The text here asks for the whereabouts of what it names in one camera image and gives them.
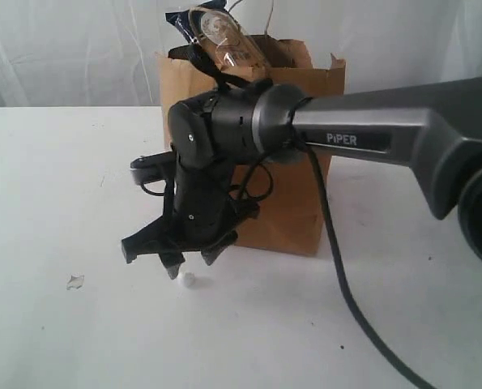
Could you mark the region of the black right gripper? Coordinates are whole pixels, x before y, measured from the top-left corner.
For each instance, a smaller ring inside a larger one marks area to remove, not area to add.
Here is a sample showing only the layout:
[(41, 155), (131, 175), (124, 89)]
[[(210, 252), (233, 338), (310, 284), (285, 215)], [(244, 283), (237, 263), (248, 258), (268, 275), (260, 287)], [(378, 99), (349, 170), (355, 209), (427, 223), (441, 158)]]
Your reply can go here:
[(126, 263), (139, 255), (158, 254), (175, 280), (184, 253), (199, 252), (211, 266), (237, 241), (236, 228), (259, 213), (261, 198), (233, 183), (238, 165), (259, 157), (252, 117), (256, 100), (246, 96), (196, 96), (168, 111), (168, 128), (177, 154), (174, 230), (182, 248), (171, 248), (163, 218), (122, 239)]

